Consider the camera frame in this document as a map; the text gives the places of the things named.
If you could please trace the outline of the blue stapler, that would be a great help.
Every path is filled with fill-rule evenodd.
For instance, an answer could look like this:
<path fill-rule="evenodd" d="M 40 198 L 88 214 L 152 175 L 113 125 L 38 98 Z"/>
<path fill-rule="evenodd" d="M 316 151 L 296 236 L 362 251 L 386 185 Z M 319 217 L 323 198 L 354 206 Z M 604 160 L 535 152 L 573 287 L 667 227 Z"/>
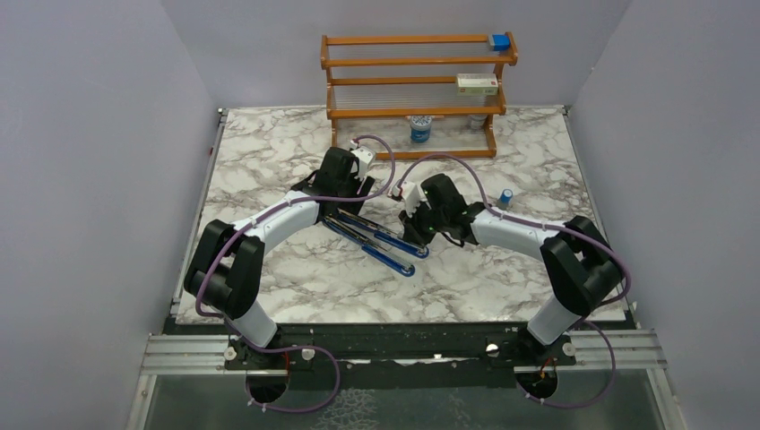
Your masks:
<path fill-rule="evenodd" d="M 429 256 L 429 249 L 425 245 L 404 241 L 391 229 L 345 210 L 338 209 L 335 215 L 325 216 L 322 224 L 358 245 L 362 252 L 404 277 L 413 276 L 416 271 L 415 266 L 394 251 L 400 251 L 418 259 Z"/>

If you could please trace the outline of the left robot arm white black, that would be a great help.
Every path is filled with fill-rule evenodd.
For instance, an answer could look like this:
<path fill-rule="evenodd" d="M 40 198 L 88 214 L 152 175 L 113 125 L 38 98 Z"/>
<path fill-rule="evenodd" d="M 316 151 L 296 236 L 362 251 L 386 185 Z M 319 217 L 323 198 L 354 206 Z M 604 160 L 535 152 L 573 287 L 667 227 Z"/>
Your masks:
<path fill-rule="evenodd" d="M 220 313 L 249 340 L 247 354 L 267 368 L 281 359 L 277 324 L 258 303 L 263 258 L 302 229 L 339 208 L 359 209 L 375 180 L 367 148 L 329 149 L 319 169 L 274 205 L 240 221 L 215 219 L 204 228 L 183 281 L 185 292 Z"/>

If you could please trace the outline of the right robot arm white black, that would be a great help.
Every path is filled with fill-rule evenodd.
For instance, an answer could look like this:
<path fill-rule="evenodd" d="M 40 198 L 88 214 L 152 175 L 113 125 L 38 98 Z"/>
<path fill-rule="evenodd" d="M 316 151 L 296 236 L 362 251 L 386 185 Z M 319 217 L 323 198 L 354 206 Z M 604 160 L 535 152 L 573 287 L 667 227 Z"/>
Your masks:
<path fill-rule="evenodd" d="M 583 216 L 560 226 L 519 219 L 485 202 L 466 202 L 445 174 L 419 185 L 399 182 L 390 196 L 404 205 L 399 218 L 407 242 L 428 245 L 441 235 L 454 245 L 496 246 L 544 263 L 552 296 L 516 343 L 519 357 L 528 364 L 549 357 L 553 343 L 600 306 L 623 279 L 607 242 Z"/>

